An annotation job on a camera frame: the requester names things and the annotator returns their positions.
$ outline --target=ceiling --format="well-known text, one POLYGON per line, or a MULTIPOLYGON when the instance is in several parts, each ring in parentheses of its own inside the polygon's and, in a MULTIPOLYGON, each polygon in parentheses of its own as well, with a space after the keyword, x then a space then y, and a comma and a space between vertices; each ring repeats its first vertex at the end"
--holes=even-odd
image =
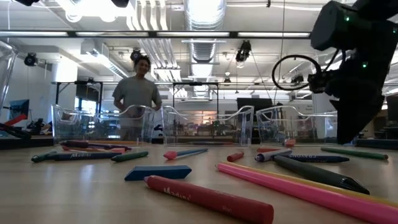
MULTIPOLYGON (((271 7, 265 7, 266 1, 227 0, 226 14, 223 21, 223 30, 227 31, 261 31, 261 32, 311 32, 317 19, 319 8, 327 0, 288 0, 287 2, 275 1, 271 7)), ((340 2, 352 3, 351 0, 340 2)), ((168 0, 167 25, 170 30, 185 30, 185 16, 182 0, 168 0)), ((114 22, 103 22, 99 17, 83 17, 77 23, 68 22, 65 19, 65 11, 58 7, 55 1, 41 1, 36 7, 25 7, 17 2, 0 0, 0 29, 34 29, 34 30, 128 30, 126 18, 119 17, 114 22)), ((181 77, 190 75, 190 61, 188 44, 183 44, 182 39, 171 39, 172 47, 181 68, 181 77)), ((116 81, 115 75, 104 66, 88 62, 84 55, 80 55, 83 39, 12 39, 18 46, 56 46, 74 56, 81 67, 79 76, 93 76, 97 80, 116 81)), ((137 39, 96 39, 97 44, 104 43, 109 47, 109 57, 125 71, 132 71, 132 63, 129 59, 133 48, 140 48, 137 39)), ((290 54, 308 55, 318 59, 320 64, 330 58, 333 49, 324 52, 313 50, 309 40, 261 40, 251 39, 252 54, 245 62, 243 68, 236 68, 234 55, 240 47, 242 40, 225 39, 225 43, 218 44, 216 63, 213 67, 212 80, 222 82, 225 72, 230 72, 232 82, 260 82, 261 77, 265 82, 271 82, 271 71, 274 64, 283 56, 290 54)), ((62 57, 57 51, 52 56, 46 56, 46 60, 56 60, 62 57)), ((289 82, 289 78, 296 73, 308 73, 308 67, 289 73, 291 69, 301 64, 301 60, 286 60, 277 69, 277 73, 283 77, 280 82, 289 82)), ((388 80, 396 81, 398 69, 392 67, 388 80)), ((252 86, 240 86, 240 88, 252 88, 252 86)))

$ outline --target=ventilation duct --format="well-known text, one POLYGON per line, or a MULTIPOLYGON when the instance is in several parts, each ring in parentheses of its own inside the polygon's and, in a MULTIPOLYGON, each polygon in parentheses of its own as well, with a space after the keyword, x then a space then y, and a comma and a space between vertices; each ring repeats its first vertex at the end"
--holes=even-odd
MULTIPOLYGON (((184 5, 187 30, 221 30, 226 0, 184 0, 184 5)), ((213 70, 213 65, 209 63, 215 62, 217 44, 191 43, 189 48, 191 63, 193 63, 191 72, 193 76, 198 77, 196 81, 206 82, 213 70)), ((203 96, 202 86, 195 86, 194 91, 200 91, 200 96, 203 96)))

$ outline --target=wooden table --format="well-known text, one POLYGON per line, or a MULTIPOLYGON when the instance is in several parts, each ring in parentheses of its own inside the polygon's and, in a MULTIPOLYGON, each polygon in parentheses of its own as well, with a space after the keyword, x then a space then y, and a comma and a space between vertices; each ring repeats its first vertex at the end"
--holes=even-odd
MULTIPOLYGON (((134 166, 188 165, 192 173, 184 181, 269 203, 274 206, 274 223, 364 223, 216 171, 215 164, 225 161, 227 155, 243 150, 245 157, 236 161, 238 164, 296 176, 273 162, 254 161, 257 148, 213 147, 199 155, 165 161, 162 155, 171 148, 153 145, 138 149, 148 150, 148 157, 119 164, 107 159, 38 164, 30 161, 33 155, 53 147, 0 151, 0 220, 10 224, 242 223, 155 192, 148 189, 143 181, 124 181, 124 176, 134 166)), ((398 202, 398 151, 361 150, 388 154, 389 162, 347 156, 351 158, 349 162, 317 166, 360 181, 373 196, 398 202)), ((319 147, 297 147, 294 154, 332 155, 321 152, 319 147)))

